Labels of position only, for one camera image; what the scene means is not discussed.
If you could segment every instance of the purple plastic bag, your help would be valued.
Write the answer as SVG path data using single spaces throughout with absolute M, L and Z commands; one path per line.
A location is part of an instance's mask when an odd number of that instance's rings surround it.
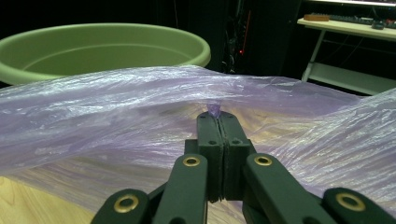
M 196 137 L 196 117 L 221 110 L 308 191 L 354 189 L 396 216 L 395 99 L 395 90 L 360 98 L 196 66 L 14 86 L 0 90 L 0 174 L 95 212 L 120 189 L 151 192 L 164 183 L 184 140 Z M 210 207 L 217 212 L 209 220 L 243 221 L 238 203 Z

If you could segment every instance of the crumpled plastic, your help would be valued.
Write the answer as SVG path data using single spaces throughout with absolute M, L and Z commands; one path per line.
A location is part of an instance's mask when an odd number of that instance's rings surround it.
M 96 212 L 121 189 L 167 181 L 196 117 L 236 115 L 259 152 L 319 197 L 344 187 L 396 217 L 396 90 L 353 94 L 197 66 L 130 68 L 0 90 L 0 175 Z M 208 223 L 241 223 L 238 202 Z

